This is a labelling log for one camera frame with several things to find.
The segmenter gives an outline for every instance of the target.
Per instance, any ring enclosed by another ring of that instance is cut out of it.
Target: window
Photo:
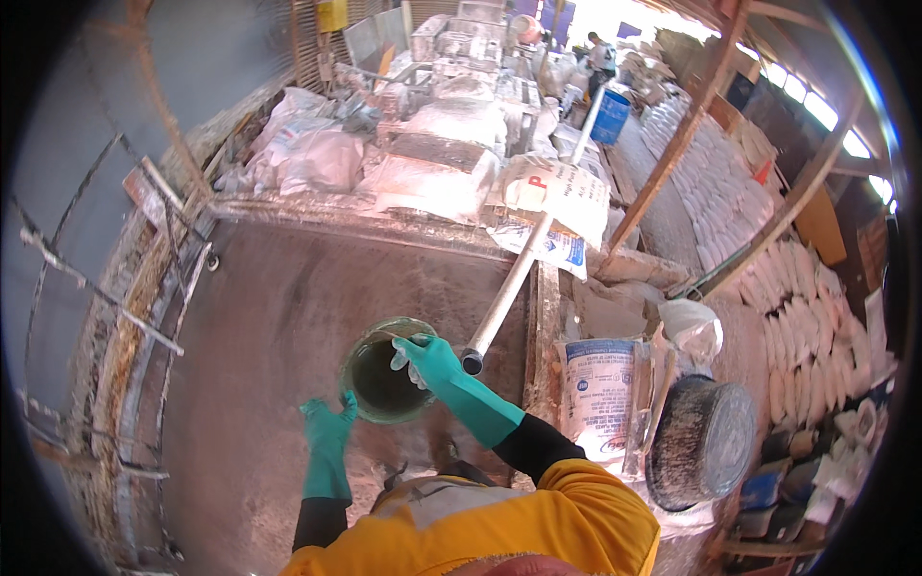
[[[781,88],[787,79],[787,71],[781,66],[772,62],[768,65],[768,81]]]
[[[839,115],[835,113],[833,107],[820,98],[816,92],[811,92],[804,99],[804,108],[819,120],[826,129],[832,132],[835,125],[839,122]]]
[[[864,145],[864,142],[861,141],[861,138],[855,134],[854,130],[849,130],[845,135],[845,138],[842,140],[842,147],[845,148],[845,151],[856,156],[858,158],[870,158],[870,151],[868,147]]]
[[[739,48],[739,51],[740,51],[740,52],[746,54],[746,55],[749,56],[752,60],[758,60],[758,59],[759,59],[759,54],[758,54],[757,52],[755,52],[754,50],[750,50],[749,48],[747,48],[746,46],[743,46],[743,45],[740,44],[739,42],[737,42],[737,48]]]
[[[804,103],[804,97],[807,96],[807,89],[804,88],[804,83],[798,80],[793,74],[787,75],[787,80],[785,80],[785,92],[787,92],[788,96],[801,104]]]
[[[884,180],[880,176],[873,174],[868,177],[868,180],[870,180],[870,185],[873,186],[874,191],[881,197],[884,204],[889,204],[893,200],[893,187],[890,185],[889,180]]]

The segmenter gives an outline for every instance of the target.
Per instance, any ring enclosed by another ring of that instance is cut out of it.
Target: black sleeve
[[[570,458],[585,460],[585,451],[556,428],[528,413],[506,439],[493,447],[497,456],[538,485],[552,464]]]
[[[305,498],[301,500],[298,527],[294,529],[291,551],[305,546],[328,547],[346,531],[346,508],[352,500],[343,498]]]

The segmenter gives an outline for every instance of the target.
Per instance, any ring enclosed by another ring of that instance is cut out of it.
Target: dusty floor
[[[634,187],[640,191],[647,177],[656,165],[656,158],[646,148],[640,137],[640,122],[629,116],[616,145],[625,160]],[[703,272],[701,261],[694,248],[692,221],[679,197],[672,180],[659,191],[652,205],[640,221],[647,251],[674,262],[687,265],[695,275]],[[756,446],[762,440],[770,425],[768,413],[768,365],[765,356],[765,341],[762,334],[760,314],[745,306],[739,297],[721,294],[709,302],[720,318],[724,330],[724,346],[717,355],[711,370],[716,380],[739,382],[750,392],[756,403],[758,435]],[[727,509],[718,519],[732,520],[734,497],[725,499],[717,509]],[[682,576],[698,573],[707,558],[704,549],[715,537],[715,531],[699,535],[683,536],[660,543],[656,555],[654,574]]]
[[[196,290],[163,429],[168,526],[185,555],[175,567],[196,576],[274,574],[290,554],[307,464],[298,405],[320,396],[338,407],[340,360],[383,318],[419,318],[453,344],[465,343],[509,265],[248,224],[222,223],[211,238],[221,267]],[[516,403],[527,291],[482,377]],[[507,484],[508,466],[437,403],[414,422],[357,423],[347,456],[350,520],[380,491],[379,463],[428,467],[431,439],[444,430],[462,458]]]

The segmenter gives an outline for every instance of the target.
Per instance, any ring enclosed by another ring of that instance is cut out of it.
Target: plastic bucket
[[[388,385],[386,389],[383,386],[377,386],[379,382],[370,381],[367,372],[372,367],[363,361],[363,355],[373,350],[373,345],[386,342],[390,346],[393,338],[391,334],[408,338],[418,333],[435,334],[431,326],[421,320],[408,318],[407,316],[396,316],[388,318],[381,322],[374,323],[361,333],[361,336],[352,349],[343,358],[339,366],[339,393],[345,394],[351,390],[355,394],[355,399],[359,408],[359,417],[363,420],[375,424],[397,424],[407,422],[417,417],[423,408],[435,401],[435,396],[428,390],[420,390],[416,384],[406,379],[406,382],[391,381],[395,385]],[[374,370],[391,370],[389,366],[390,358],[394,355],[390,352],[396,352],[391,348],[386,352],[384,344],[379,345],[378,350],[385,352],[381,355],[380,361],[373,365]],[[386,372],[387,376],[398,376],[406,373],[406,368],[400,372]]]
[[[612,145],[618,139],[621,128],[631,113],[631,103],[617,92],[605,90],[602,106],[598,109],[596,123],[589,134],[593,140]]]

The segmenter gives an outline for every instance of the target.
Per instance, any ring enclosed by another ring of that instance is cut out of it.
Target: blue barrel
[[[602,144],[614,144],[631,113],[631,103],[621,94],[605,90],[602,106],[598,109],[596,124],[592,127],[593,140]]]

